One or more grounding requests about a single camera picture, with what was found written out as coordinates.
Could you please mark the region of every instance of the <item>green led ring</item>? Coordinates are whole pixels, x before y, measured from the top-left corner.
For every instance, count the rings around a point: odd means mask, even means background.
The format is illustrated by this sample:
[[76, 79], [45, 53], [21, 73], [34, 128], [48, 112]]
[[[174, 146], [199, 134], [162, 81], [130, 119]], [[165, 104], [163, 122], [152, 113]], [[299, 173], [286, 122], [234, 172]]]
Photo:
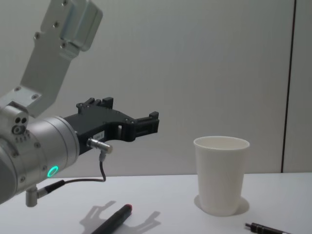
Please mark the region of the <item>green led ring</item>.
[[58, 172], [58, 170], [59, 170], [58, 166], [52, 167], [48, 172], [48, 177], [54, 176]]

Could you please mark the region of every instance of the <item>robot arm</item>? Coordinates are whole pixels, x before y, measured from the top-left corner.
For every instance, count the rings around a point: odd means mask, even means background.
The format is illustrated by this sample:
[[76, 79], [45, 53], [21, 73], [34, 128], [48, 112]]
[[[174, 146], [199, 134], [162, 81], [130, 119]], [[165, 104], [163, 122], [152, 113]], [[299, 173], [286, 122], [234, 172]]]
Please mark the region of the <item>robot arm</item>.
[[157, 112], [134, 119], [113, 110], [110, 97], [79, 103], [78, 114], [66, 118], [28, 124], [55, 101], [71, 60], [90, 48], [101, 18], [89, 0], [51, 0], [20, 86], [0, 98], [0, 204], [26, 191], [26, 205], [33, 207], [47, 194], [36, 184], [79, 155], [97, 148], [103, 161], [112, 150], [105, 141], [130, 142], [158, 131]]

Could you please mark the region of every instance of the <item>silver robot arm segment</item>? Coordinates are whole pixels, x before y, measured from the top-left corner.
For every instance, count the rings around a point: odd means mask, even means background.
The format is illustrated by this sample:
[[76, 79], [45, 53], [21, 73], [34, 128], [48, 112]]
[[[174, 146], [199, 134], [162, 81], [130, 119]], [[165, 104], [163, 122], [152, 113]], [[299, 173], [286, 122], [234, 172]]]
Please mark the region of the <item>silver robot arm segment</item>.
[[28, 191], [35, 206], [36, 184], [71, 166], [79, 156], [76, 132], [62, 118], [28, 125], [56, 100], [68, 67], [90, 48], [102, 12], [89, 0], [51, 0], [34, 35], [20, 86], [0, 98], [0, 204]]

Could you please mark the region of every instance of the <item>cup rim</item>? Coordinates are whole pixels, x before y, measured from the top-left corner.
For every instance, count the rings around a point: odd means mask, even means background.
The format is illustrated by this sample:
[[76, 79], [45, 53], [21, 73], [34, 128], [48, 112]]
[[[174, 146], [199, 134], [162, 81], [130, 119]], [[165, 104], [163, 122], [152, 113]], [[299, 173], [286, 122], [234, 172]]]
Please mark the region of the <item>cup rim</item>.
[[[208, 146], [203, 146], [197, 143], [197, 141], [201, 140], [201, 139], [207, 139], [207, 138], [230, 138], [230, 139], [236, 139], [236, 140], [240, 140], [243, 141], [244, 143], [246, 143], [245, 147], [239, 147], [239, 148], [231, 148], [231, 149], [224, 149], [224, 148], [216, 148], [216, 147], [208, 147]], [[233, 137], [233, 136], [202, 136], [199, 138], [196, 138], [193, 141], [194, 145], [202, 148], [202, 149], [208, 149], [208, 150], [223, 150], [223, 151], [236, 151], [236, 150], [244, 150], [250, 147], [250, 143], [244, 139], [241, 138], [237, 138], [237, 137]]]

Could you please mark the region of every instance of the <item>black pen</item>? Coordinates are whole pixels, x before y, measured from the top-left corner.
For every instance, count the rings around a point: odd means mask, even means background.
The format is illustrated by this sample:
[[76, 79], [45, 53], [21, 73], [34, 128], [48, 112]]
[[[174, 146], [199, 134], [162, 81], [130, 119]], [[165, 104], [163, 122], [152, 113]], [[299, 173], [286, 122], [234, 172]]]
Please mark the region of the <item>black pen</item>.
[[124, 205], [91, 234], [111, 234], [131, 215], [132, 205]]
[[250, 228], [251, 232], [258, 233], [258, 234], [290, 234], [290, 233], [283, 232], [278, 229], [269, 228], [269, 227], [266, 227], [257, 223], [252, 223], [252, 224], [246, 223], [245, 226]]

